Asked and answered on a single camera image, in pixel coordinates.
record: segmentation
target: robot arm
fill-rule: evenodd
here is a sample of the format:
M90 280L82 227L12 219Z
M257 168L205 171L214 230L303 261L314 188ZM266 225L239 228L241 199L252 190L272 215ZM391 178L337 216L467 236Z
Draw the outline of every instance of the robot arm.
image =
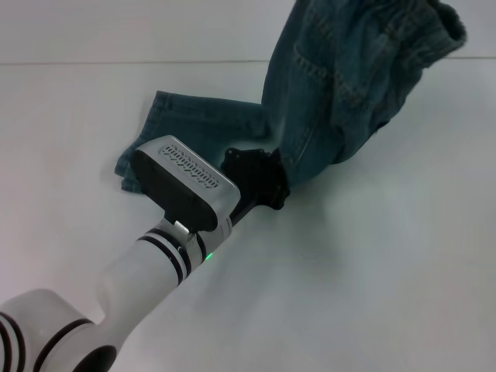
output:
M2 372L106 372L134 328L224 242L253 206L289 195L277 151L229 149L224 174L172 136L140 147L133 170L165 218L102 273L94 324L52 291L0 308Z

